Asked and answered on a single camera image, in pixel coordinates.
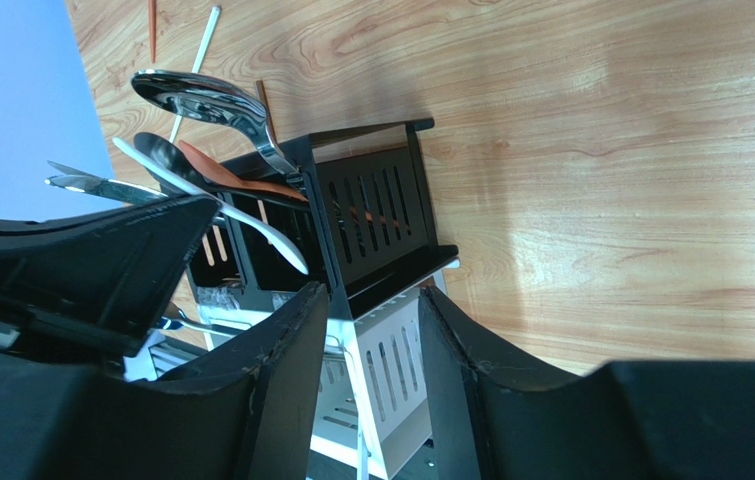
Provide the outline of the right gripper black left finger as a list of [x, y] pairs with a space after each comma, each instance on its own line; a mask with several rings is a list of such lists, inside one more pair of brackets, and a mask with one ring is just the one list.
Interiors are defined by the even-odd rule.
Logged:
[[302, 479], [328, 313], [311, 282], [154, 381], [0, 353], [0, 479]]

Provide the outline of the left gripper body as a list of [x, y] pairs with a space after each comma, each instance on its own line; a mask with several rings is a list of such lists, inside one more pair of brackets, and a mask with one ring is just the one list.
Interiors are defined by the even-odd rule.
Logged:
[[0, 352], [50, 363], [137, 354], [218, 211], [213, 199], [182, 196], [0, 219]]

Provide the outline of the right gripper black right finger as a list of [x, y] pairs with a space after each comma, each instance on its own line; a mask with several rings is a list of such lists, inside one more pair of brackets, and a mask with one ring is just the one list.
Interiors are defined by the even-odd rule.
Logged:
[[443, 479], [755, 479], [755, 361], [620, 360], [587, 375], [418, 300]]

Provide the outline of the white slotted utensil caddy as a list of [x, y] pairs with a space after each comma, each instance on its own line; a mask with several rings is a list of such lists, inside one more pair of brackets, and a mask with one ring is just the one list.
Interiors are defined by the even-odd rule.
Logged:
[[[312, 451], [333, 467], [346, 465], [359, 479], [393, 479], [431, 437], [418, 322], [420, 287], [447, 289], [443, 268], [354, 320], [327, 321], [318, 382]], [[249, 310], [229, 287], [203, 288], [199, 322], [242, 330], [257, 325], [287, 300]], [[155, 327], [138, 354], [125, 360], [125, 378], [155, 380], [204, 349], [166, 337]], [[230, 338], [204, 335], [212, 350]]]

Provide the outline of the steel spoon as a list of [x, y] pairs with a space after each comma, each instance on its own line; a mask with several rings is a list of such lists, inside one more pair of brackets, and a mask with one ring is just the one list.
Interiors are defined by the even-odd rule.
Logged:
[[239, 131], [290, 186], [304, 188], [299, 167], [271, 136], [267, 108], [243, 89], [198, 73], [154, 69], [136, 72], [130, 84], [140, 97], [165, 111]]

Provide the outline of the black utensil caddy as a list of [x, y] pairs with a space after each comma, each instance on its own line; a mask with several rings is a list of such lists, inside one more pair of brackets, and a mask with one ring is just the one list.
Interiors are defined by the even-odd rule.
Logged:
[[249, 310], [291, 298], [305, 284], [327, 287], [330, 313], [354, 320], [458, 258], [437, 239], [418, 135], [430, 118], [311, 133], [282, 145], [300, 168], [311, 213], [284, 211], [269, 224], [303, 254], [293, 268], [256, 230], [227, 221], [208, 235], [188, 278], [203, 288], [229, 287]]

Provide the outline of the white orange chopstick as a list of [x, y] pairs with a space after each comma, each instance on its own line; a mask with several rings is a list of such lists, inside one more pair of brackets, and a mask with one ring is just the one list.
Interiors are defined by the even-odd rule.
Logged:
[[[210, 15], [209, 15], [204, 33], [203, 33], [200, 45], [198, 47], [197, 54], [195, 56], [195, 59], [191, 68], [192, 73], [198, 73], [201, 69], [201, 66], [203, 65], [211, 40], [216, 30], [221, 12], [222, 12], [222, 8], [220, 5], [214, 5], [211, 8]], [[169, 135], [169, 141], [171, 143], [173, 143], [176, 140], [182, 121], [183, 121], [183, 117], [177, 115], [174, 121], [174, 125], [171, 130], [171, 133]]]

